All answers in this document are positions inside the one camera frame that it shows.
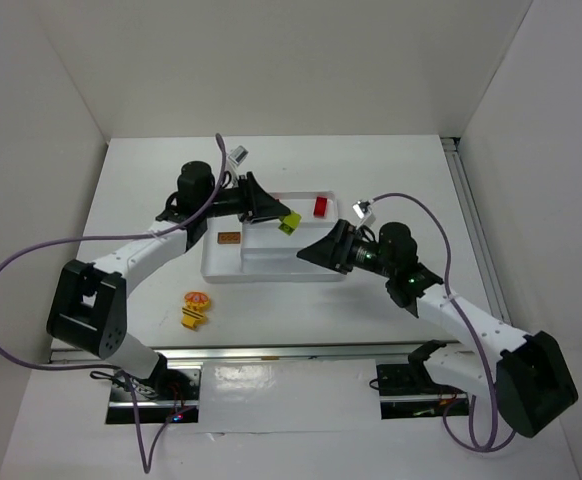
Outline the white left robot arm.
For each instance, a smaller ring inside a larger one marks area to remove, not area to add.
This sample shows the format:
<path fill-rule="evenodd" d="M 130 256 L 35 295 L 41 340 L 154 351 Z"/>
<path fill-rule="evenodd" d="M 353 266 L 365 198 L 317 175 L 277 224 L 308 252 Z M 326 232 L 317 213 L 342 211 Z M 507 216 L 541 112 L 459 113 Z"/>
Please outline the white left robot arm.
<path fill-rule="evenodd" d="M 72 260 L 63 267 L 46 331 L 123 370 L 159 396 L 183 393 L 189 378 L 169 369 L 164 355 L 129 333 L 128 297 L 159 268 L 190 250 L 206 233 L 209 219 L 234 215 L 242 223 L 261 223 L 290 212 L 252 173 L 223 187 L 208 164 L 188 162 L 146 237 L 92 262 Z"/>

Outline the green lego piece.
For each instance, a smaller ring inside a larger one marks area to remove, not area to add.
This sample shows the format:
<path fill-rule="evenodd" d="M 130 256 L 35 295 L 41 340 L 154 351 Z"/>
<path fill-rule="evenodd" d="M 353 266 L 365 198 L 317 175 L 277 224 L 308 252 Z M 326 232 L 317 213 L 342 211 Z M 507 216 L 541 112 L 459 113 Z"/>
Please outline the green lego piece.
<path fill-rule="evenodd" d="M 280 218 L 278 229 L 286 235 L 292 235 L 299 227 L 301 220 L 302 216 L 299 213 L 292 211 L 290 214 Z"/>

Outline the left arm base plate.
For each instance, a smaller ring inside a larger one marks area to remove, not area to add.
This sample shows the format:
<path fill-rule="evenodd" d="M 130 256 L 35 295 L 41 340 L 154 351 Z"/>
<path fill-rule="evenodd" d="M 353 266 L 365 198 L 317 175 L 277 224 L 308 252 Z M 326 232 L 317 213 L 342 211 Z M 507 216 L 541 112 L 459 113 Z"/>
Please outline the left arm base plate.
<path fill-rule="evenodd" d="M 174 415 L 172 423 L 194 424 L 199 420 L 199 393 L 202 379 L 200 364 L 181 365 L 178 368 L 188 378 L 186 387 L 167 388 L 166 394 L 158 394 L 132 380 L 141 424 L 161 424 L 168 415 Z M 89 377 L 109 387 L 109 397 L 105 416 L 106 425 L 131 425 L 133 413 L 132 395 L 119 373 L 92 370 Z"/>

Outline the brown lego plate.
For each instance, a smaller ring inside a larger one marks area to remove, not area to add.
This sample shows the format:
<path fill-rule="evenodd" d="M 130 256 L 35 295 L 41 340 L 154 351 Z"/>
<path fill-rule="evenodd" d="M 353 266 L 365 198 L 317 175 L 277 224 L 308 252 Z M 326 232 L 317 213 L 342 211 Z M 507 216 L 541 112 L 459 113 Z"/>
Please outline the brown lego plate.
<path fill-rule="evenodd" d="M 219 245 L 239 245 L 241 243 L 241 233 L 239 231 L 219 232 L 217 243 Z"/>

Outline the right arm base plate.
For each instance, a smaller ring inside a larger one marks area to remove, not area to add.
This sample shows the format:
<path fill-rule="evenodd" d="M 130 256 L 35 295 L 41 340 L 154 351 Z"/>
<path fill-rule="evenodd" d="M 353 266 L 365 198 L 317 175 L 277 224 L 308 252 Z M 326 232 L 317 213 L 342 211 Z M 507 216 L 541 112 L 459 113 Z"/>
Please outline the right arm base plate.
<path fill-rule="evenodd" d="M 407 363 L 377 364 L 368 386 L 379 394 L 383 420 L 467 416 L 467 395 L 453 387 L 420 384 Z"/>

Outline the yellow orange lego stack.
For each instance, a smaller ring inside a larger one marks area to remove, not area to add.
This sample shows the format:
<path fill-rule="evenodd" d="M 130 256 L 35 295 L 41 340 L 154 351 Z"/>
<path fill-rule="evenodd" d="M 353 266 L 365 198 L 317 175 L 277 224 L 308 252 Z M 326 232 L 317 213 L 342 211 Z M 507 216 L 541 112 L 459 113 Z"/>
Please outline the yellow orange lego stack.
<path fill-rule="evenodd" d="M 190 291 L 184 297 L 181 324 L 190 330 L 197 330 L 208 321 L 207 311 L 211 307 L 211 298 L 204 292 Z"/>

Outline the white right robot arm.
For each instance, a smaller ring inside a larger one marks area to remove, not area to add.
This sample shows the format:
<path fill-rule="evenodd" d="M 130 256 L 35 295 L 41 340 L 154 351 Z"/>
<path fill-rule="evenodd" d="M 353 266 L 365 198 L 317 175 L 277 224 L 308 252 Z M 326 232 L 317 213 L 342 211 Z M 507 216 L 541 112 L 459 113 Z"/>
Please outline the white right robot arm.
<path fill-rule="evenodd" d="M 399 308 L 440 327 L 472 352 L 461 356 L 444 341 L 426 342 L 409 357 L 422 382 L 487 399 L 515 433 L 536 436 L 578 401 L 557 340 L 545 331 L 531 334 L 508 325 L 453 292 L 419 261 L 406 225 L 389 222 L 370 240 L 339 220 L 297 257 L 343 275 L 359 268 L 385 278 Z"/>

